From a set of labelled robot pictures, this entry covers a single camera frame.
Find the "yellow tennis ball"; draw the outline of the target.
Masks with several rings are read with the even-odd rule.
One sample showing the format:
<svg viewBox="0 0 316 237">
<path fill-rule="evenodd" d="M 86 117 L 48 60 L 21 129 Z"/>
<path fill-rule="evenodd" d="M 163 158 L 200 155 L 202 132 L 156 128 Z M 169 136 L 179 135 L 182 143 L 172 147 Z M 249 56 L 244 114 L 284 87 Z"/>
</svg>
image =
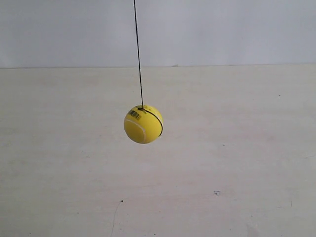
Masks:
<svg viewBox="0 0 316 237">
<path fill-rule="evenodd" d="M 130 109 L 124 118 L 124 130 L 133 142 L 139 144 L 151 143 L 162 135 L 162 115 L 153 106 L 135 106 Z"/>
</svg>

